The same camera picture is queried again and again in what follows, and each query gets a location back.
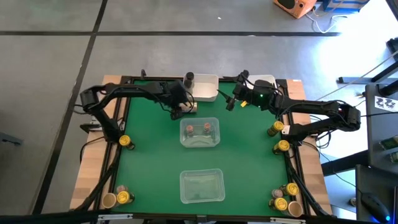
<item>wooden table frame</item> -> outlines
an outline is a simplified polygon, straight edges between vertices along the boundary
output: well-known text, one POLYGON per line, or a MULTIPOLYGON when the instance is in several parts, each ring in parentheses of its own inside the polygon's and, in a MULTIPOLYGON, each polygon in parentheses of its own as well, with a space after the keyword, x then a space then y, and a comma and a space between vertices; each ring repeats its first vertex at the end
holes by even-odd
MULTIPOLYGON (((122 76, 120 75, 105 75, 103 79, 103 84, 115 83, 119 84, 121 82, 122 76)), ((303 84, 301 80, 286 80, 287 90, 289 92, 289 97, 295 100, 304 100, 305 93, 303 89, 303 84)), ((121 99, 119 113, 117 119, 122 118, 125 110, 126 99, 121 99)), ((110 118, 113 117, 116 107, 116 99, 113 99, 104 109, 110 118)), ((292 118, 294 123, 308 124, 310 123, 310 116, 308 114, 293 113, 292 118)), ((99 138, 103 135, 100 131, 92 131, 88 134, 87 141, 99 138)), ((307 142, 315 145, 315 140, 308 137, 307 142)), ((76 208, 79 206, 84 199, 90 194, 94 189, 95 185, 98 183, 101 175, 101 168, 103 166, 106 141, 104 139, 93 142, 85 147, 83 153, 83 159, 80 164, 80 169, 78 177, 76 180, 75 189, 73 191, 72 200, 70 203, 70 208, 76 208)), ((111 148, 111 153, 109 155, 109 161, 113 160, 114 154, 116 152, 116 145, 111 148)), ((315 200, 322 206, 324 211, 331 214, 331 207, 329 203, 328 194, 326 191, 325 180, 323 178, 322 167, 319 160, 318 152, 311 148, 311 146, 303 145, 299 147, 301 167, 303 171, 305 185, 310 193, 313 195, 315 200)), ((103 188, 103 193, 109 190, 109 180, 103 188)), ((302 202, 301 196, 297 197, 298 202, 302 202)))

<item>white cable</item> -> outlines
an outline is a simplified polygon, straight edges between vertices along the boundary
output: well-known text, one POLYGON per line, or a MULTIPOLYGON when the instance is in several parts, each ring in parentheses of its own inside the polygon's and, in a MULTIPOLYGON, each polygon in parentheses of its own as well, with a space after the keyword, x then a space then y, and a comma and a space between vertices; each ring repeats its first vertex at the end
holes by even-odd
POLYGON ((323 14, 316 14, 316 12, 315 12, 315 8, 312 8, 312 14, 314 15, 314 16, 316 16, 316 17, 322 17, 322 16, 325 16, 325 15, 327 15, 327 14, 329 14, 329 13, 331 13, 331 12, 333 12, 335 9, 337 9, 341 4, 343 4, 344 3, 344 1, 341 1, 339 4, 337 4, 337 6, 335 6, 333 9, 331 9, 331 10, 329 10, 328 12, 326 12, 326 13, 323 13, 323 14))
POLYGON ((370 71, 366 72, 363 76, 361 76, 361 77, 355 79, 355 80, 352 81, 352 82, 349 82, 349 83, 343 85, 343 86, 340 87, 340 88, 337 88, 337 89, 331 91, 330 93, 328 93, 328 94, 326 94, 325 96, 320 97, 320 98, 318 98, 318 99, 316 99, 316 100, 318 101, 318 100, 320 100, 320 99, 322 99, 322 98, 325 98, 325 97, 327 97, 328 95, 330 95, 330 94, 332 94, 332 93, 335 93, 335 92, 341 90, 342 88, 344 88, 344 87, 346 87, 346 86, 348 86, 348 85, 351 85, 351 84, 353 84, 354 82, 360 80, 361 78, 365 77, 366 75, 368 75, 369 73, 373 72, 375 69, 377 69, 378 67, 380 67, 380 65, 384 64, 386 61, 388 61, 390 58, 392 58, 392 57, 393 57, 394 55, 396 55, 396 54, 398 54, 398 50, 397 50, 396 52, 394 52, 392 55, 390 55, 388 58, 386 58, 384 61, 382 61, 380 64, 378 64, 376 67, 374 67, 374 68, 372 68, 370 71))
POLYGON ((321 32, 322 34, 326 34, 326 33, 329 32, 329 30, 331 30, 335 25, 337 25, 337 21, 335 20, 335 18, 337 18, 337 17, 348 18, 347 15, 335 15, 335 16, 332 16, 332 17, 330 18, 330 22, 335 21, 335 23, 334 23, 333 25, 331 25, 327 30, 323 31, 323 30, 321 30, 321 28, 319 28, 318 21, 316 21, 315 19, 312 19, 308 14, 306 14, 305 16, 307 16, 309 19, 312 20, 312 25, 315 23, 315 25, 317 26, 319 32, 321 32))

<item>transparent plastic box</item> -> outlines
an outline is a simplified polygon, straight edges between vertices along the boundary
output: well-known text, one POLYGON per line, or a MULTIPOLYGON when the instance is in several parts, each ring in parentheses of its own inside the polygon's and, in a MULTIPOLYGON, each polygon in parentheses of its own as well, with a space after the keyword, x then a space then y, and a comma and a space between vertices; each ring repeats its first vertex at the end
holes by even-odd
POLYGON ((220 143, 217 118, 184 118, 180 122, 180 142, 185 147, 214 147, 220 143))
POLYGON ((186 170, 180 174, 182 203, 222 202, 225 198, 223 171, 186 170))

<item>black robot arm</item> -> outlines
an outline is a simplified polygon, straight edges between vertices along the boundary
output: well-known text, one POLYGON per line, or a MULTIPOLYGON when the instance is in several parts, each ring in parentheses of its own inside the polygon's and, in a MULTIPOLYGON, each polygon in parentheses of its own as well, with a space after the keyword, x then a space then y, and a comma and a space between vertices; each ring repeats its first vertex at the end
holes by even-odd
POLYGON ((261 110, 269 110, 277 119, 288 112, 322 114, 329 117, 306 125, 287 126, 282 136, 285 140, 302 141, 309 135, 321 134, 325 131, 336 129, 356 131, 360 128, 361 112, 343 101, 293 100, 280 94, 280 91, 267 81, 257 80, 254 84, 250 83, 248 76, 249 72, 245 70, 237 77, 230 78, 237 83, 233 90, 233 97, 219 91, 226 98, 227 110, 233 110, 236 101, 245 101, 261 110))
POLYGON ((160 105, 166 105, 171 110, 170 117, 172 120, 182 117, 180 103, 188 101, 187 91, 181 81, 167 82, 150 82, 146 85, 116 85, 108 83, 106 85, 96 85, 80 93, 80 100, 83 110, 93 115, 101 124, 106 141, 118 142, 121 137, 121 130, 115 119, 109 118, 105 113, 105 106, 114 98, 122 97, 143 97, 160 105), (103 94, 102 100, 98 98, 99 94, 103 94))

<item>green mat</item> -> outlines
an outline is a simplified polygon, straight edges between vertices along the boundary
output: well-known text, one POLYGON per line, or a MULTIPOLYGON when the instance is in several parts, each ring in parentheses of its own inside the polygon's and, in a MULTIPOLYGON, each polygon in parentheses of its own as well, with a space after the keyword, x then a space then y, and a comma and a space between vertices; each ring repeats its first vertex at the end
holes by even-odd
MULTIPOLYGON (((231 94, 234 86, 234 83, 220 83, 219 88, 231 94)), ((158 103, 133 98, 126 134, 136 143, 136 148, 122 149, 116 186, 127 186, 136 200, 113 211, 283 215, 267 205, 271 190, 287 183, 284 158, 271 151, 280 136, 269 137, 266 133, 275 121, 274 115, 254 106, 242 108, 239 103, 233 111, 227 111, 225 106, 224 98, 218 95, 215 102, 199 102, 197 114, 184 117, 216 117, 221 134, 221 141, 215 147, 186 148, 180 143, 180 120, 172 121, 158 103), (202 169, 223 171, 224 201, 183 204, 180 173, 202 169)))

